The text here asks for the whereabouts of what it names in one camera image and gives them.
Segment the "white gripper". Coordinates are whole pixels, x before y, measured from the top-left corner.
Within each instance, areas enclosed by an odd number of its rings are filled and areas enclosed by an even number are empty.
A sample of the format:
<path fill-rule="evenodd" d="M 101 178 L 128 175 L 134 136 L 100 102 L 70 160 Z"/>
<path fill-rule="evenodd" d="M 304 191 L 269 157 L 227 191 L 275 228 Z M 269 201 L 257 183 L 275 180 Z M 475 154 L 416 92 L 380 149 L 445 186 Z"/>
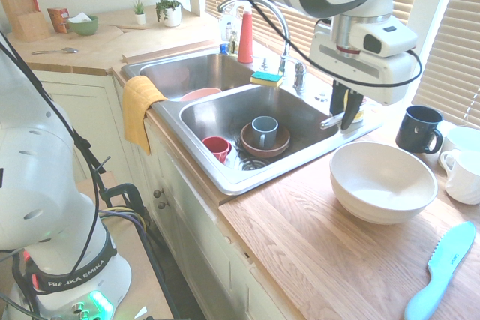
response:
<path fill-rule="evenodd" d="M 344 113 L 340 123 L 342 130 L 353 123 L 364 96 L 383 105 L 402 100 L 408 88 L 405 82 L 412 78 L 415 68 L 414 57 L 405 52 L 381 58 L 361 51 L 345 57 L 330 39 L 330 34 L 323 31 L 314 33 L 310 47 L 310 59 L 335 79 L 329 111 L 331 115 Z"/>

